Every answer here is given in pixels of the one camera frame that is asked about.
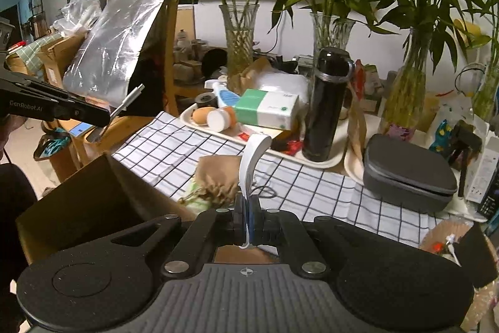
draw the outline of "black thermos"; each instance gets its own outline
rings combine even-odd
[[[347,83],[354,71],[355,64],[345,50],[324,47],[320,51],[312,75],[312,97],[302,150],[310,161],[321,163],[329,157]]]

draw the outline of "brown paper bag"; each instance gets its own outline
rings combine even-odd
[[[362,162],[364,148],[366,145],[366,118],[364,117],[364,112],[360,107],[359,99],[357,98],[350,82],[348,83],[348,89],[352,94],[352,104],[348,110],[348,139],[352,146],[353,152]]]
[[[268,72],[272,70],[270,62],[265,57],[260,57],[255,60],[248,68],[246,68],[241,74],[238,74],[232,81],[237,84],[236,89],[240,91],[240,95],[245,92],[246,89],[255,88],[255,79],[262,72]]]

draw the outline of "table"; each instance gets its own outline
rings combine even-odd
[[[123,165],[165,195],[178,201],[194,175],[199,157],[243,153],[244,146],[193,130],[161,112],[113,154]],[[307,168],[264,154],[254,186],[262,208],[280,208],[301,220],[330,215],[371,232],[418,246],[447,214],[426,214],[396,207],[374,197],[353,179],[333,171]]]
[[[71,135],[74,149],[78,157],[74,157],[73,161],[77,168],[86,166],[95,158],[99,157],[102,153],[109,151],[113,146],[119,144],[136,131],[140,130],[151,122],[153,118],[139,117],[139,116],[123,116],[113,120],[106,133],[98,143],[89,143],[86,137],[90,132],[83,135],[74,137]],[[59,120],[59,127],[63,128],[66,132],[76,127],[81,122],[70,120]]]

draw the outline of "smartphone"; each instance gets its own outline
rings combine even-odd
[[[94,127],[95,126],[89,125],[88,123],[81,122],[80,124],[78,124],[78,126],[73,127],[69,131],[69,134],[71,134],[73,137],[78,137],[88,132],[90,129],[93,129]]]

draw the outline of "bottle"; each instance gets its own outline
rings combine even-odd
[[[183,30],[177,34],[177,47],[185,50],[187,53],[191,52],[191,41],[189,40],[187,33]]]
[[[305,120],[303,156],[310,161],[326,161],[345,99],[348,81],[355,72],[350,55],[339,48],[324,47],[312,73],[312,97]]]
[[[213,93],[218,99],[219,108],[224,108],[225,106],[235,106],[240,99],[238,94],[229,91],[219,80],[207,80],[205,82],[205,88],[213,89]]]
[[[208,128],[214,132],[223,132],[229,127],[233,127],[238,121],[232,106],[225,106],[223,109],[216,109],[208,113],[206,117]]]

